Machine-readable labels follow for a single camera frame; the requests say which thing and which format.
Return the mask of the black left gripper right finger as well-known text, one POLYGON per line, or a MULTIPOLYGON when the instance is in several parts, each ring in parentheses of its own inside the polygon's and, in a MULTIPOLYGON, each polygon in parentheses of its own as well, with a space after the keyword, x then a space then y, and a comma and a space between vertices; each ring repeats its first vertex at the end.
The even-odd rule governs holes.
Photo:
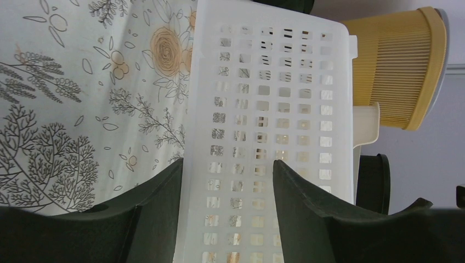
POLYGON ((350 204, 273 164, 285 262, 464 262, 464 210, 424 198, 384 215, 350 204))

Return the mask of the white perforated plastic basket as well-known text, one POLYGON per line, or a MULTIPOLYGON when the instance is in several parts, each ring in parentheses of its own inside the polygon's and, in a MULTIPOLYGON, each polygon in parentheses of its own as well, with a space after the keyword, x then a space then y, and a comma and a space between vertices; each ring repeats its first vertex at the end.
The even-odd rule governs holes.
POLYGON ((352 61, 341 23, 198 1, 176 262, 283 262, 279 159, 354 203, 352 61))

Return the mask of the cream plastic basket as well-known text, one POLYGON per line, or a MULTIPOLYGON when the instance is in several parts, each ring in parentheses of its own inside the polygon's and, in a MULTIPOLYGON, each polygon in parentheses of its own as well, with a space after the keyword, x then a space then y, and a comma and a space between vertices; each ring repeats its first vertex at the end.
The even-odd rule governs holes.
POLYGON ((354 200, 356 200, 361 147, 372 144, 379 137, 380 104, 353 107, 353 181, 354 200))

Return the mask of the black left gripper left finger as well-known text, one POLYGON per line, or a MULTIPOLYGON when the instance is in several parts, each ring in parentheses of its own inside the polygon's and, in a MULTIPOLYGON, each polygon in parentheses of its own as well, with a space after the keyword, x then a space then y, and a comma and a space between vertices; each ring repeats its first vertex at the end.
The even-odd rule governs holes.
POLYGON ((1 207, 1 262, 172 262, 183 160, 83 211, 1 207))

